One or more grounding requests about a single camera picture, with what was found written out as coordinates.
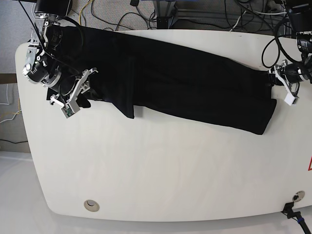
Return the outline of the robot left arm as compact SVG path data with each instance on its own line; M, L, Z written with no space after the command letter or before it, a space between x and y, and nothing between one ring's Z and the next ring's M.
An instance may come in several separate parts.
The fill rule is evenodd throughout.
M273 30L279 53L286 59L281 65L274 64L269 70L272 82L283 85L287 91L285 101L292 105L298 99L300 83L312 81L312 2L310 0L276 0L284 8L285 16ZM301 53L301 61L288 55L279 40L281 25L290 23L296 37L296 45Z

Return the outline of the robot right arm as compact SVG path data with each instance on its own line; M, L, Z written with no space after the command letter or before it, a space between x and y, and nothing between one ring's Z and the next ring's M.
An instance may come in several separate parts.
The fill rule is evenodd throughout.
M79 25L68 17L70 0L38 0L34 14L43 20L33 32L27 48L23 75L47 88L47 100L66 112L89 108L90 101L102 101L95 87L96 68L87 62L92 36L98 30Z

